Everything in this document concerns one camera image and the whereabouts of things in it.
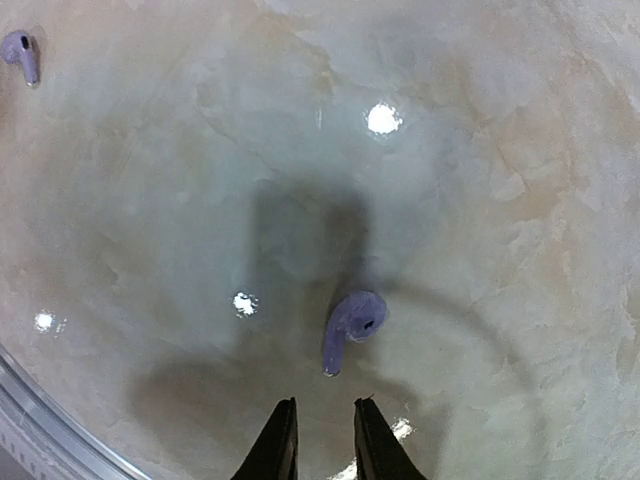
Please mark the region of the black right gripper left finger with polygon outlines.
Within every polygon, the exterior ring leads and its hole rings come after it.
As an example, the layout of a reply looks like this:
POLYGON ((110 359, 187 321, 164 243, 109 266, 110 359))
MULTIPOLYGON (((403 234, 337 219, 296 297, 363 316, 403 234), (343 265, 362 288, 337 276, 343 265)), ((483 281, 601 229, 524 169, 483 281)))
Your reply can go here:
POLYGON ((232 480, 298 478, 298 422, 294 397, 279 401, 232 480))

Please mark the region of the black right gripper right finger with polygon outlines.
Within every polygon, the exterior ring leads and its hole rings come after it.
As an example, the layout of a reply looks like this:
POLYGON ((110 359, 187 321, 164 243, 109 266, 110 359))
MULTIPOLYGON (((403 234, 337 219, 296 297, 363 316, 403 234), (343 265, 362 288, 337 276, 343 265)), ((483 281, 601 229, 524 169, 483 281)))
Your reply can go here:
POLYGON ((357 479, 426 480, 372 398, 355 401, 354 428, 357 479))

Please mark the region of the lavender earbud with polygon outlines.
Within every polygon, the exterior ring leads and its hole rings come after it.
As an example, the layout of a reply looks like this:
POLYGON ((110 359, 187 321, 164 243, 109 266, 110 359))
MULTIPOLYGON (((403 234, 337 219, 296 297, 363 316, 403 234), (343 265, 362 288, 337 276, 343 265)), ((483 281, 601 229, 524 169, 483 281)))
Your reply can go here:
POLYGON ((8 33, 1 42, 1 57, 6 64, 22 67, 28 86, 36 87, 40 83, 37 53, 27 31, 15 30, 8 33))
POLYGON ((340 373, 347 342, 362 343, 372 337, 387 317, 387 304, 377 293, 355 290, 330 311, 323 342, 322 371, 340 373))

